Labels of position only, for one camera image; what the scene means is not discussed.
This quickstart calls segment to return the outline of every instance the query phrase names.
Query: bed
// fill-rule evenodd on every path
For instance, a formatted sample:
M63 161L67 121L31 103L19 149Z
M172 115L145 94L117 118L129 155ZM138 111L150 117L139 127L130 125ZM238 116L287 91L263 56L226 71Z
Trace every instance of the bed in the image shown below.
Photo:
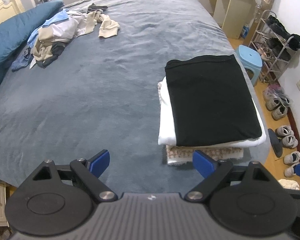
M99 39L95 30L78 37L46 69L8 71L0 85L0 179L18 186L43 160L67 164L108 149L110 166L100 179L119 195L184 194L202 177L191 164L165 163L157 83L171 59L234 50L197 0L90 0L81 6L91 2L109 7L118 36ZM269 145L267 135L234 162L264 163Z

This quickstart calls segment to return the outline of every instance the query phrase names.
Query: teal pillow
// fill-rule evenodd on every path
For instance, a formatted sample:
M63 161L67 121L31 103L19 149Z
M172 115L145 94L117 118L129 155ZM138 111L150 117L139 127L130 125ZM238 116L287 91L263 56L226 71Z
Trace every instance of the teal pillow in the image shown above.
M63 5L63 0L48 1L1 23L0 68L30 34L55 15Z

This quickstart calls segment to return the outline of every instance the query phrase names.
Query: metal shoe rack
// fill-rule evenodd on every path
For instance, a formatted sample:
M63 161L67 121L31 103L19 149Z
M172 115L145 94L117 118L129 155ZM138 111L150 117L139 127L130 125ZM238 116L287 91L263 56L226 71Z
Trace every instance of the metal shoe rack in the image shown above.
M283 39L281 36L276 34L270 27L266 24L267 18L264 18L265 16L268 16L269 13L273 14L275 17L277 15L270 10L265 10L261 18L258 22L257 28L255 33L253 34L253 37L249 43L249 47L253 46L255 50L258 50L259 48L268 48L268 50L271 53L271 61L264 61L263 67L261 70L261 73L259 75L259 79L261 82L267 82L272 83L276 81L278 78L281 77L282 73L286 70L287 64L291 61L292 57L295 54L295 51L289 48L288 43L293 38L290 37L288 40ZM269 46L266 43L267 37L269 38L277 38L281 44L283 45L283 48L281 49L278 56L275 56L273 51L269 48ZM290 60L286 61L280 58L282 52L287 49L288 53L290 54Z

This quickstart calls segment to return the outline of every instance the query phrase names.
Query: plastic bag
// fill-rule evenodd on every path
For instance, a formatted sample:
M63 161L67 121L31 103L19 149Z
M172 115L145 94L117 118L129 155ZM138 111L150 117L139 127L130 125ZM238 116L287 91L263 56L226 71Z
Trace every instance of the plastic bag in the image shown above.
M263 91L263 98L265 101L268 101L271 98L276 98L280 100L281 104L285 107L290 107L292 104L291 99L284 93L283 88L277 84L269 85Z

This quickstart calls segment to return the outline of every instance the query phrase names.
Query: stool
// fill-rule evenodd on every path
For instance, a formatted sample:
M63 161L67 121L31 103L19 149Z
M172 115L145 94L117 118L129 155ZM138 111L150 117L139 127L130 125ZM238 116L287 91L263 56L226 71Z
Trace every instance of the stool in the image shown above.
M262 68L262 59L260 54L244 45L240 45L235 52L245 68L252 85L254 86L257 83L257 79Z

